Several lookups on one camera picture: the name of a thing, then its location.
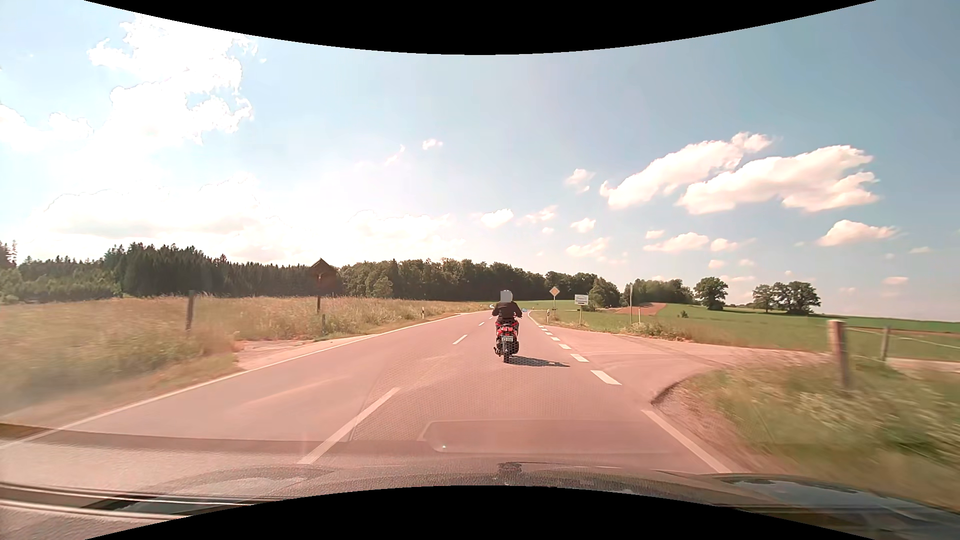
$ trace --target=dry grass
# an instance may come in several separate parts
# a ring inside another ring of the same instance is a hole
[[[687,408],[717,411],[734,426],[755,463],[960,508],[960,378],[865,361],[852,392],[837,379],[832,363],[766,364],[703,374],[678,389],[698,404]]]
[[[321,339],[379,331],[477,303],[198,297],[193,330],[186,299],[111,299],[0,307],[0,412],[79,389],[155,372],[190,358],[235,352],[235,340]]]

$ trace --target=wooden post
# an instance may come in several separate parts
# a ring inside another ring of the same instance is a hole
[[[186,330],[190,331],[193,326],[193,302],[197,296],[197,291],[190,289],[186,299]]]
[[[890,344],[890,327],[883,327],[883,341],[880,342],[880,361],[887,360],[887,346]]]
[[[844,322],[838,320],[827,321],[827,328],[833,357],[840,364],[840,383],[844,390],[849,390],[852,387],[852,377],[850,362],[847,359],[847,344],[844,339]]]

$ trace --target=red motorcycle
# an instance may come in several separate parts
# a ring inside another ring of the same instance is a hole
[[[510,360],[510,356],[520,351],[520,342],[517,340],[517,333],[520,330],[520,322],[514,319],[512,322],[495,323],[496,324],[496,355],[503,356],[503,361]]]

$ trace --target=sign post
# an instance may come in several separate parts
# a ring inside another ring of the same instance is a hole
[[[557,285],[550,287],[550,294],[553,295],[553,308],[557,309],[557,295],[560,294],[560,289],[557,288]]]
[[[573,303],[577,306],[580,306],[580,326],[584,325],[584,309],[583,306],[587,305],[589,302],[589,295],[586,294],[575,294],[573,295]]]
[[[320,334],[326,335],[326,315],[323,314],[320,298],[327,289],[333,290],[333,284],[337,281],[337,269],[321,258],[313,263],[310,272],[317,277],[317,313],[321,314]]]

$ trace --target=dirt patch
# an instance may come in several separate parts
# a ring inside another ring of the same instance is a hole
[[[630,310],[632,309],[634,311],[634,315],[656,315],[658,311],[665,307],[666,304],[654,302],[645,306],[621,307],[620,309],[614,311],[614,313],[627,314],[630,313]]]
[[[697,398],[679,382],[660,393],[653,406],[671,423],[709,441],[710,447],[722,455],[738,472],[797,474],[797,470],[781,459],[759,454],[737,435],[736,426],[724,415]]]

